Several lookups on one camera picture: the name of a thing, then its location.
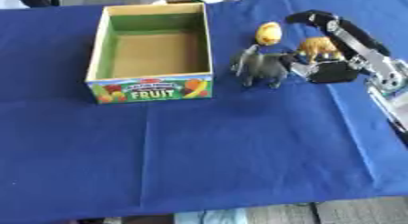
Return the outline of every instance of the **fruit box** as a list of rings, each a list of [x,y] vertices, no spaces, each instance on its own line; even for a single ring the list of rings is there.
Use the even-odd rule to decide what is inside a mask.
[[[211,97],[205,5],[105,7],[87,84],[98,103]]]

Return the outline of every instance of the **toy animal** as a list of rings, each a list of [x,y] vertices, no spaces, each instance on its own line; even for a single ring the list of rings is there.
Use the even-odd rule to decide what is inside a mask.
[[[325,58],[333,55],[335,59],[343,59],[342,53],[336,48],[329,37],[310,37],[301,42],[297,52],[309,58],[309,63],[316,63],[316,57],[320,54]]]
[[[245,74],[245,87],[252,86],[255,78],[265,78],[269,79],[270,87],[278,88],[289,74],[280,61],[287,54],[262,54],[258,49],[258,45],[253,45],[236,56],[231,61],[231,71],[236,72],[236,76]]]

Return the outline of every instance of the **box label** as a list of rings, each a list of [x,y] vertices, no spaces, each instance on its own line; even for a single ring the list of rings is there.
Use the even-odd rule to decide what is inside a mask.
[[[177,76],[88,83],[99,103],[211,97],[211,76]]]

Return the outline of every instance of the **floor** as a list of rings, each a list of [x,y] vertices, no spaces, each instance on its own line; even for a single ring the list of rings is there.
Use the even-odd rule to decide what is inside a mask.
[[[63,5],[150,4],[156,0],[61,0]],[[324,202],[247,209],[249,224],[407,224],[405,198]]]

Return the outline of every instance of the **blue tablecloth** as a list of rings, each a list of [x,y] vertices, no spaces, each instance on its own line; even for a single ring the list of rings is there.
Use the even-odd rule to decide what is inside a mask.
[[[101,6],[0,12],[0,223],[408,194],[408,152],[362,79],[244,90],[257,27],[321,9],[408,59],[408,0],[209,5],[212,99],[98,106],[83,80]],[[284,25],[281,47],[318,32]]]

